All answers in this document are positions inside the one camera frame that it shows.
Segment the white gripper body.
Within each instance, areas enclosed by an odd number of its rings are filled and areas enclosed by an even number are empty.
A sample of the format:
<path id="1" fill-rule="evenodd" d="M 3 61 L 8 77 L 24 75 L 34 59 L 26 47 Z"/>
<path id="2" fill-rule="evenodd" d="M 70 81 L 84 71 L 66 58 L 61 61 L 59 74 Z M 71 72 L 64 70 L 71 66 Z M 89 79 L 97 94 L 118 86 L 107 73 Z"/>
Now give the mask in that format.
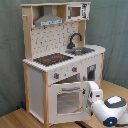
<path id="1" fill-rule="evenodd" d="M 87 103 L 90 107 L 94 104 L 100 104 L 103 102 L 103 91 L 99 88 L 99 86 L 94 81 L 89 81 L 89 94 Z"/>

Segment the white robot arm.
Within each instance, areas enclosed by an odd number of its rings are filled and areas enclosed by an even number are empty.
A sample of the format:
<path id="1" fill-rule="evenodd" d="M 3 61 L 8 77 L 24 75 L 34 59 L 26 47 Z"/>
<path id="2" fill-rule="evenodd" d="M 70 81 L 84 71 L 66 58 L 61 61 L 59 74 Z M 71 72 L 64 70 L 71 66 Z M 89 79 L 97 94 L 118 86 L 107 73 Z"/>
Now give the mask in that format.
<path id="1" fill-rule="evenodd" d="M 88 105 L 96 118 L 106 127 L 128 126 L 127 102 L 120 96 L 112 96 L 103 100 L 103 91 L 89 81 Z"/>

